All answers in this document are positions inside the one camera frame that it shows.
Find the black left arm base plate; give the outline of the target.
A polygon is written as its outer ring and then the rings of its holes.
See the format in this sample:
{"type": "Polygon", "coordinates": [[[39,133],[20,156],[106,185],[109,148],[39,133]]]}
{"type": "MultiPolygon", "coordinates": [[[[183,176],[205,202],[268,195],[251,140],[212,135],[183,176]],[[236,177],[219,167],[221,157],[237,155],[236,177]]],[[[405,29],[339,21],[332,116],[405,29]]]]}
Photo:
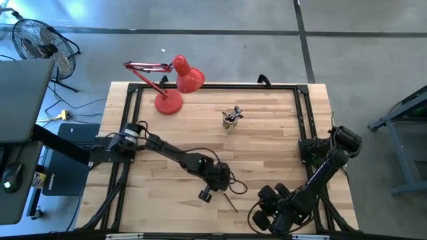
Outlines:
{"type": "Polygon", "coordinates": [[[132,163],[135,151],[118,143],[119,137],[96,137],[89,148],[89,160],[94,163],[132,163]]]}

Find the blue-grey metal cart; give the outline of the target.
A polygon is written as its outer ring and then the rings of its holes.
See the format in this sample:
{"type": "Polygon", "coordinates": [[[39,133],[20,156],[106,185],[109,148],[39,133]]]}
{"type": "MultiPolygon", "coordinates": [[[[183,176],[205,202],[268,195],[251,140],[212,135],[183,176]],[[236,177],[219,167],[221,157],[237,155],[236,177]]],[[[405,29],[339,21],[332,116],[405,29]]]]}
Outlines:
{"type": "Polygon", "coordinates": [[[391,188],[391,193],[427,190],[427,85],[368,125],[373,132],[382,127],[388,130],[405,178],[405,183],[391,188]]]}

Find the black floor fan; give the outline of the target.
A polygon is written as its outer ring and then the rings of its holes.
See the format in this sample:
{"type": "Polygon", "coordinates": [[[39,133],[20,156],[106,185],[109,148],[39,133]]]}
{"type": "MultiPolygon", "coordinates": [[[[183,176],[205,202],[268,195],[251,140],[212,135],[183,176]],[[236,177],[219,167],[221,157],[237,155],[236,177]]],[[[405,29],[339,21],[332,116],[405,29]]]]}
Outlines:
{"type": "Polygon", "coordinates": [[[77,65],[76,56],[81,53],[79,46],[64,37],[54,27],[34,19],[21,19],[14,24],[11,40],[24,60],[50,59],[53,70],[50,82],[73,92],[78,92],[62,80],[70,78],[77,65]]]}

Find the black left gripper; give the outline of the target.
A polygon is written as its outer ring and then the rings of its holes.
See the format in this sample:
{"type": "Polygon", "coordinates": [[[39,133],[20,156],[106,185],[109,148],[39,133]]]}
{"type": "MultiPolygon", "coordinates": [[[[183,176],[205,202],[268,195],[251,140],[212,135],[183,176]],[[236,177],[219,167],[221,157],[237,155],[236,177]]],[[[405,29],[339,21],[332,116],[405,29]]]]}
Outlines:
{"type": "Polygon", "coordinates": [[[210,191],[221,190],[227,193],[230,189],[230,167],[227,163],[214,163],[206,159],[200,160],[199,177],[206,182],[206,187],[199,192],[198,198],[209,203],[211,201],[210,191]]]}

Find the black computer tower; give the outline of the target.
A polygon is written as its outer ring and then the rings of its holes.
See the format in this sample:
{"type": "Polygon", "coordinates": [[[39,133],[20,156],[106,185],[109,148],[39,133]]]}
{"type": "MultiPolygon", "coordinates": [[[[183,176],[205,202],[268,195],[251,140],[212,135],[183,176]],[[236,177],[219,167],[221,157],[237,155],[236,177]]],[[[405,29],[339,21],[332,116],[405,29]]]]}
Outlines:
{"type": "MultiPolygon", "coordinates": [[[[63,123],[57,135],[76,144],[92,146],[99,128],[99,124],[63,123]]],[[[45,154],[46,180],[42,194],[46,196],[79,195],[85,186],[89,167],[58,151],[46,149],[45,154]]]]}

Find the grey office desk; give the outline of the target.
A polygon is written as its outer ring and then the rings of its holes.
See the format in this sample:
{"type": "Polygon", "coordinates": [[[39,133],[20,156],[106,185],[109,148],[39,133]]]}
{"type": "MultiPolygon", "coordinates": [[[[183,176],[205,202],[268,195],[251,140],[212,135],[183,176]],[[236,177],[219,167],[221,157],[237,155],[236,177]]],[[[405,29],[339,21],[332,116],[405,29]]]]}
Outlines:
{"type": "Polygon", "coordinates": [[[36,124],[52,70],[50,59],[0,61],[0,225],[20,222],[42,147],[89,163],[89,151],[36,124]],[[2,175],[14,162],[23,164],[22,184],[6,193],[2,175]]]}

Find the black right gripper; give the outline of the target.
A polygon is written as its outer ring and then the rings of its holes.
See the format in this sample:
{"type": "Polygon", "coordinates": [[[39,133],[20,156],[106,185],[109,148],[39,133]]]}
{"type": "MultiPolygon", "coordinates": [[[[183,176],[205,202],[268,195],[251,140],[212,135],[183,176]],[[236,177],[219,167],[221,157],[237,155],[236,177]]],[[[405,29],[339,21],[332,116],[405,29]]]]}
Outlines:
{"type": "Polygon", "coordinates": [[[289,233],[293,225],[302,225],[302,218],[295,207],[298,199],[294,195],[280,197],[269,185],[265,185],[259,190],[258,197],[261,203],[274,206],[274,219],[271,224],[264,212],[256,211],[253,214],[252,219],[261,230],[269,228],[271,233],[289,233]]]}

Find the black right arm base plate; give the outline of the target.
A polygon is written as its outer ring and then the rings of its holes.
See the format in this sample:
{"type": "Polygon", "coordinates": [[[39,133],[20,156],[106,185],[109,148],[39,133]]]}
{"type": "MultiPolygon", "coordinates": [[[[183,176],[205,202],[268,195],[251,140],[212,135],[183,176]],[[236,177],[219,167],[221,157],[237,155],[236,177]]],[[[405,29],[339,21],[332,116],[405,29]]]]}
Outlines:
{"type": "Polygon", "coordinates": [[[300,139],[298,142],[302,163],[319,167],[330,151],[330,140],[314,137],[311,139],[300,139]]]}

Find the black aluminium table frame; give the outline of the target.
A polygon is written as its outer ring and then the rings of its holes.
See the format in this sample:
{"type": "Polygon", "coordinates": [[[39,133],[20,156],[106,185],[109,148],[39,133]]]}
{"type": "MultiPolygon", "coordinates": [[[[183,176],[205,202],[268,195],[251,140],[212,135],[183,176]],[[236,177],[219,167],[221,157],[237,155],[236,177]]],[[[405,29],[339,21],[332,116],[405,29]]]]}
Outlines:
{"type": "Polygon", "coordinates": [[[198,198],[205,184],[177,163],[141,151],[130,166],[123,197],[117,197],[106,222],[121,217],[119,231],[144,238],[185,239],[213,233],[229,240],[259,240],[246,216],[264,185],[283,183],[294,189],[304,184],[308,172],[300,160],[298,140],[325,138],[331,127],[331,107],[323,84],[206,83],[183,96],[175,115],[158,113],[156,92],[135,82],[111,84],[100,135],[116,132],[128,121],[147,121],[150,132],[181,149],[215,152],[229,164],[238,183],[227,195],[198,198]],[[222,127],[222,111],[235,106],[242,118],[233,131],[222,127]]]}

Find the black computer mouse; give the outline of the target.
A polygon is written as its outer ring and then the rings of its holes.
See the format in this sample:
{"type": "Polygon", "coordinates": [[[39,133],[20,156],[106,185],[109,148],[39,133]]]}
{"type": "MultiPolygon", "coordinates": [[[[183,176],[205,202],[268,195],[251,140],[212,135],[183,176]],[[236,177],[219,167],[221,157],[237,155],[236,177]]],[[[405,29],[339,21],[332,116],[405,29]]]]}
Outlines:
{"type": "Polygon", "coordinates": [[[2,184],[6,193],[14,193],[22,184],[23,164],[14,162],[6,166],[2,175],[2,184]]]}

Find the long thin black makeup brush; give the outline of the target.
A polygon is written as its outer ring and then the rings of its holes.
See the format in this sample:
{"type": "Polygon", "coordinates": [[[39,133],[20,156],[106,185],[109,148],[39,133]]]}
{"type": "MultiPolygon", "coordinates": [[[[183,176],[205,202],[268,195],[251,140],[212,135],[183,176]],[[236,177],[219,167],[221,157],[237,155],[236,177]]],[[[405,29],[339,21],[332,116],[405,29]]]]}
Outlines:
{"type": "Polygon", "coordinates": [[[238,213],[238,210],[236,209],[235,205],[232,203],[232,200],[229,198],[226,192],[223,192],[224,197],[227,199],[228,203],[232,206],[233,210],[238,213]]]}

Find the red desk lamp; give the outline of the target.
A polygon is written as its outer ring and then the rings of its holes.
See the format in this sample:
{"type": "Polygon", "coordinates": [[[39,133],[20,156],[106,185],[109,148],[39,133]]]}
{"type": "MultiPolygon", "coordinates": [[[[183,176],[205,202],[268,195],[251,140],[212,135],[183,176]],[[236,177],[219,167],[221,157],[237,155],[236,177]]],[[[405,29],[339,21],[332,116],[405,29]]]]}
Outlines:
{"type": "Polygon", "coordinates": [[[124,63],[123,67],[131,71],[158,92],[154,100],[154,106],[162,115],[173,115],[180,111],[183,106],[181,94],[193,93],[200,89],[205,83],[205,75],[199,69],[192,67],[183,55],[176,55],[170,64],[137,63],[129,61],[124,63]],[[176,90],[164,89],[160,83],[150,81],[141,74],[141,72],[170,73],[173,70],[177,72],[176,90]]]}

